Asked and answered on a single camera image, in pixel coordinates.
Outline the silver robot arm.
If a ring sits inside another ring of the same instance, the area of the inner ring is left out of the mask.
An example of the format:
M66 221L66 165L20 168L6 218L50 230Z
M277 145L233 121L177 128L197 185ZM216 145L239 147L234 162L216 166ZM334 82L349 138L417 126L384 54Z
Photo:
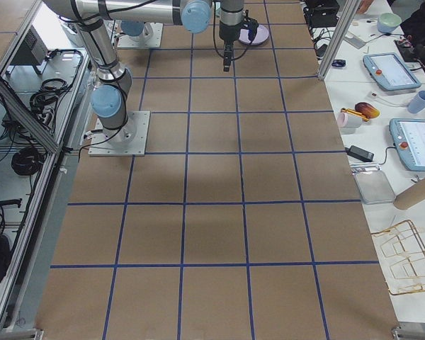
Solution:
M105 22L168 23L197 34L207 28L213 9L211 1L46 1L45 5L78 30L100 83L91 95L91 107L104 135L114 142L131 140L136 129L126 108L132 77L118 59Z
M195 40L206 35L194 35L182 26L159 23L138 23L130 28L120 24L115 36L118 58L134 77L187 77L195 54Z

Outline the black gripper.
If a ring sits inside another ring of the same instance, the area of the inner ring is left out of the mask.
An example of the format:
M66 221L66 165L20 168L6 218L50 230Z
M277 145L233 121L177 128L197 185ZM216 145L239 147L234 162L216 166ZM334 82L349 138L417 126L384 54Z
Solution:
M232 53L234 52L234 42L239 39L241 31L240 25L219 25L219 36L224 42L223 71L230 70Z

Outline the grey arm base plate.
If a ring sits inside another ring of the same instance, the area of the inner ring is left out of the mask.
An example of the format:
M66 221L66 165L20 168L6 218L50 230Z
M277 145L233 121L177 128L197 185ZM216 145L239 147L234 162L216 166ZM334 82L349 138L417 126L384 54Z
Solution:
M149 129L149 111L128 111L127 124L110 140L114 132L105 130L106 133L94 134L91 140L93 144L89 148L92 157L126 157L144 156Z

